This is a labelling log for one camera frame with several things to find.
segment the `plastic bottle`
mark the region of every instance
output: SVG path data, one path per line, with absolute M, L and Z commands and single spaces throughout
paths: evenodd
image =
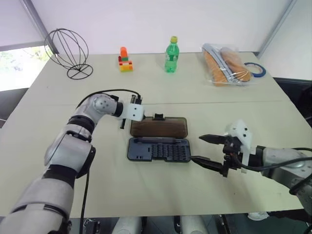
M 169 73 L 176 71 L 177 59 L 180 52 L 176 43 L 177 37 L 171 37 L 170 45 L 166 49 L 165 71 Z

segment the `tape roll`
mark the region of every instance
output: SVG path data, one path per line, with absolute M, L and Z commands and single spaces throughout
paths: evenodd
M 253 72 L 251 72 L 252 73 L 252 75 L 253 75 L 253 77 L 263 77 L 266 73 L 267 73 L 267 71 L 265 70 L 265 68 L 263 67 L 263 66 L 261 66 L 260 64 L 258 64 L 258 63 L 254 63 L 254 62 L 246 62 L 246 63 L 244 63 L 247 67 L 249 67 L 249 66 L 253 66 L 253 67 L 256 67 L 258 70 L 259 70 L 259 72 L 260 73 L 253 73 Z

